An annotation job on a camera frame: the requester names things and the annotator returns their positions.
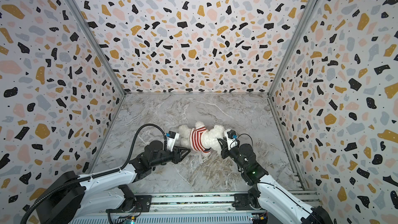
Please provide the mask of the white plush teddy bear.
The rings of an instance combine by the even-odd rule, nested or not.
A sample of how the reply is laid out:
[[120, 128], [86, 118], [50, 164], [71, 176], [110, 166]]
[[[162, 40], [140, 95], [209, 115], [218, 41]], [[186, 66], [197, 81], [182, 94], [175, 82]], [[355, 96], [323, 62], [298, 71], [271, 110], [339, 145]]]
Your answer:
[[[191, 148], [189, 141], [190, 132], [192, 129], [194, 128], [197, 129], [200, 127], [205, 127], [205, 124], [201, 121], [197, 121], [195, 127], [193, 128], [190, 128], [187, 125], [181, 125], [178, 129], [178, 133], [180, 134], [180, 145], [182, 147]], [[207, 129], [207, 132], [205, 132], [202, 135], [201, 138], [202, 144], [205, 146], [205, 148], [211, 148], [210, 152], [214, 150], [220, 153], [221, 148], [218, 143], [218, 139], [224, 138], [224, 131], [225, 128], [221, 125], [215, 125], [212, 129]], [[196, 151], [196, 152], [200, 152], [204, 157], [208, 157], [210, 155], [210, 152], [209, 153], [203, 153], [201, 151]]]

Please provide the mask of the red white striped sweater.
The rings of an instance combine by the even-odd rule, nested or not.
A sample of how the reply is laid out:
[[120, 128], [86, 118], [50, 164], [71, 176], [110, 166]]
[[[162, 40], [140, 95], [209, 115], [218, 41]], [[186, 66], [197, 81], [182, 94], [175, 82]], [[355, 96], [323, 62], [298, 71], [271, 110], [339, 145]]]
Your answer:
[[209, 153], [211, 148], [205, 148], [202, 144], [202, 135], [207, 132], [205, 127], [192, 129], [189, 136], [190, 146], [194, 151], [201, 151], [203, 153]]

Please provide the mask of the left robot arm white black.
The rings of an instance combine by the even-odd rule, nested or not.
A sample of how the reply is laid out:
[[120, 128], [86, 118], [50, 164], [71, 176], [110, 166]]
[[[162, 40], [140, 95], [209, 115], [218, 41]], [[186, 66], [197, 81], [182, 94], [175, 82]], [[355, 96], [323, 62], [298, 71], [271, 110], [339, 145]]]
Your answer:
[[68, 224], [75, 218], [106, 209], [129, 212], [139, 207], [129, 185], [150, 175], [157, 166], [168, 162], [178, 164], [190, 151], [179, 146], [164, 149], [162, 142], [152, 141], [123, 169], [88, 175], [66, 172], [45, 191], [45, 200], [37, 200], [38, 219], [42, 224]]

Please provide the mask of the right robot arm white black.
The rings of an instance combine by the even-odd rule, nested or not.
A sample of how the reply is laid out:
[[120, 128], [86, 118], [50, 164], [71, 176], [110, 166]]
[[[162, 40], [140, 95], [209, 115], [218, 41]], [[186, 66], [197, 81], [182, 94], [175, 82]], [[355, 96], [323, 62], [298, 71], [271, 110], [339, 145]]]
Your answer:
[[221, 157], [229, 157], [237, 165], [243, 180], [251, 188], [243, 206], [265, 210], [283, 224], [331, 224], [329, 214], [322, 206], [312, 207], [283, 188], [256, 159], [250, 144], [228, 143], [218, 139]]

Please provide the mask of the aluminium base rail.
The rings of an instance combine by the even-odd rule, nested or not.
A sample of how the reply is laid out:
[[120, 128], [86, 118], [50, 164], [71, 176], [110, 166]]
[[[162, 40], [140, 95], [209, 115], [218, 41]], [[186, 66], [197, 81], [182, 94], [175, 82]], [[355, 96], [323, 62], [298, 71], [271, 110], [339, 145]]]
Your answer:
[[[235, 194], [245, 192], [152, 194], [148, 213], [109, 213], [99, 211], [73, 219], [72, 224], [282, 224], [267, 211], [237, 211]], [[302, 202], [317, 207], [313, 191], [293, 191]]]

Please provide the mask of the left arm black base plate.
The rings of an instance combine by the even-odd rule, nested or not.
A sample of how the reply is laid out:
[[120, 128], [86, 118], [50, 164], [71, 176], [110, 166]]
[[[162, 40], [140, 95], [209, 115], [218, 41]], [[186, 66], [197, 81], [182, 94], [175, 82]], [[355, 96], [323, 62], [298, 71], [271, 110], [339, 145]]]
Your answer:
[[111, 208], [111, 213], [148, 213], [151, 207], [152, 195], [137, 195], [128, 198], [118, 208]]

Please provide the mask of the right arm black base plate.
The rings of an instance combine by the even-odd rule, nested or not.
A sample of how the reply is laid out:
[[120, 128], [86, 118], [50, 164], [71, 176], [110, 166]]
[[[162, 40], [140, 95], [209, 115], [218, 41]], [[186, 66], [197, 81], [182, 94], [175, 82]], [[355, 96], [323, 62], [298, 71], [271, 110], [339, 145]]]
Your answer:
[[232, 207], [237, 211], [270, 211], [274, 212], [277, 210], [276, 203], [269, 198], [269, 194], [261, 193], [255, 196], [251, 193], [235, 194]]

